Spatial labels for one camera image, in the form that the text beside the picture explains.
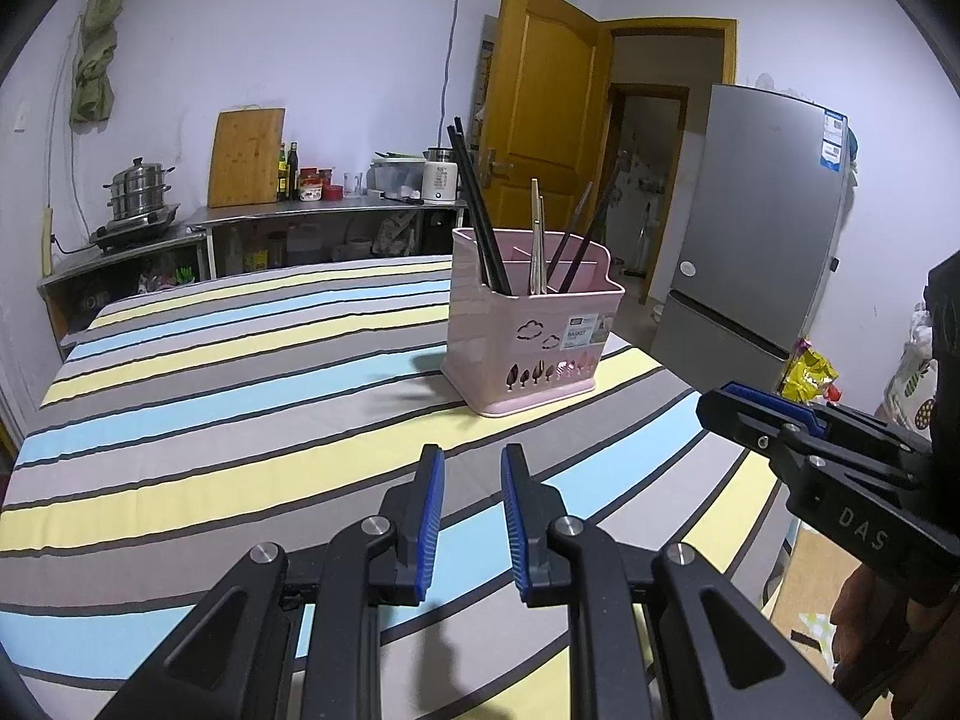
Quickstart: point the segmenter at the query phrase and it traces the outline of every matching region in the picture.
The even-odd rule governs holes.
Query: blue stripe
[[[578,517],[589,517],[665,463],[700,432],[697,395],[630,436],[551,479]],[[413,619],[510,569],[503,507],[497,505],[440,531],[433,584],[417,608],[384,610],[384,627]],[[92,679],[126,679],[189,607],[104,615],[51,617],[0,613],[0,641],[13,662],[40,671]],[[298,655],[309,645],[307,608]]]
[[[412,352],[378,354],[321,370],[53,428],[25,440],[16,465],[190,430],[210,422],[296,405],[357,386],[375,385],[397,376],[426,374],[440,370],[444,350],[445,346],[429,346]]]
[[[94,354],[102,354],[125,346],[133,346],[143,341],[155,341],[157,338],[176,336],[216,327],[231,322],[241,322],[243,319],[257,319],[258,317],[272,317],[274,314],[284,314],[291,311],[302,311],[317,306],[340,303],[347,300],[374,300],[379,298],[403,298],[406,295],[429,295],[429,293],[443,293],[450,289],[449,281],[419,281],[406,284],[388,285],[386,287],[355,288],[351,290],[328,290],[327,292],[301,295],[299,298],[285,298],[284,300],[270,300],[243,308],[226,309],[204,314],[201,317],[177,319],[174,322],[165,322],[140,330],[128,330],[115,336],[101,338],[99,341],[88,341],[74,348],[70,354],[70,361],[83,360]]]

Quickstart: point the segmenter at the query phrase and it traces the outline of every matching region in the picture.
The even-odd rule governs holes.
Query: door handle
[[[497,172],[498,170],[513,170],[514,164],[512,162],[497,162],[496,161],[496,149],[488,148],[487,149],[487,160],[483,165],[483,176],[481,178],[481,184],[484,189],[487,189],[491,185],[491,182],[495,178],[509,178],[510,176],[505,175],[505,173]]]

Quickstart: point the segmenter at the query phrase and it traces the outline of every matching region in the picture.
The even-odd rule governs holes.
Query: metal screw
[[[250,559],[259,563],[273,562],[277,559],[277,555],[280,555],[280,547],[272,541],[264,541],[250,551]]]
[[[666,548],[666,557],[677,565],[690,565],[697,559],[697,551],[689,544],[670,544]]]
[[[367,519],[361,522],[360,530],[366,533],[367,536],[383,536],[384,533],[390,530],[390,520],[376,514],[375,517],[367,517]]]
[[[584,522],[577,517],[557,517],[553,527],[563,536],[579,536],[584,531]]]

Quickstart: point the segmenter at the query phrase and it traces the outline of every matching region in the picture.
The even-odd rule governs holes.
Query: refrigerator
[[[680,258],[651,354],[699,391],[774,391],[832,271],[847,119],[717,84]]]

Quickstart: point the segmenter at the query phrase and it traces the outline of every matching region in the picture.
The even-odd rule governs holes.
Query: pink plastic basket
[[[549,262],[562,233],[544,235]],[[608,277],[610,252],[590,244],[570,293],[563,282],[581,239],[570,236],[548,295],[527,295],[530,230],[496,230],[511,292],[506,298],[480,281],[473,230],[453,231],[450,319],[443,374],[474,412],[506,416],[588,392],[613,328],[623,288]]]

